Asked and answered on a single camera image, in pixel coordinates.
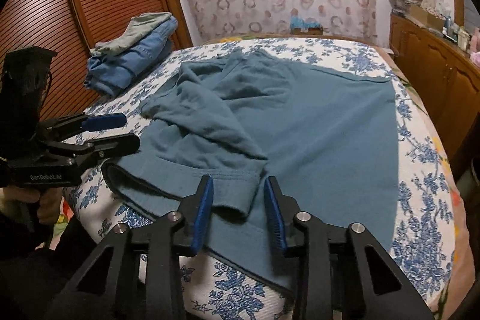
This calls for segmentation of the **person's left hand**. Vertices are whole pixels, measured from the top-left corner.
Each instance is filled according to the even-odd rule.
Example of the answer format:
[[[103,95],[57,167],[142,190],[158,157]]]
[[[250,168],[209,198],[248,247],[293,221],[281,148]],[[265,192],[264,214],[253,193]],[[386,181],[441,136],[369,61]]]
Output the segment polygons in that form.
[[[6,216],[16,214],[16,206],[23,202],[36,205],[36,214],[42,224],[54,224],[60,214],[62,189],[50,188],[44,193],[18,187],[1,188],[1,212]]]

